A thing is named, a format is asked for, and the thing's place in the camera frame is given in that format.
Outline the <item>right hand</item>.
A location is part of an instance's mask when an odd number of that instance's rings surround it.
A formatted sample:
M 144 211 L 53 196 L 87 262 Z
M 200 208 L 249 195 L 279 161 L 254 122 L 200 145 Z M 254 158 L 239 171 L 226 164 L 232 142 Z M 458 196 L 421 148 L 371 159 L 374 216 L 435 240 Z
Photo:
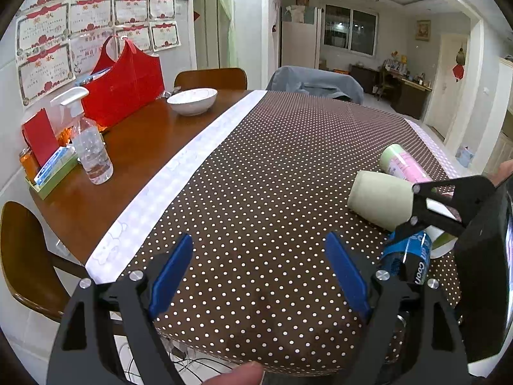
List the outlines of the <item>right hand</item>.
M 507 180 L 513 174 L 513 160 L 502 162 L 497 168 L 497 172 L 490 176 L 489 179 L 495 186 L 500 185 L 504 180 Z

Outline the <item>left hand thumb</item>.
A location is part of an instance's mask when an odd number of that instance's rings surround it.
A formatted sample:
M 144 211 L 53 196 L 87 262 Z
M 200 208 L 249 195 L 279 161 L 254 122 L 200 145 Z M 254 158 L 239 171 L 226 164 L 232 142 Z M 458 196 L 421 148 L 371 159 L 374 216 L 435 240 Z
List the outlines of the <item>left hand thumb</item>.
M 264 378 L 264 368 L 259 363 L 246 363 L 206 380 L 204 385 L 260 385 Z

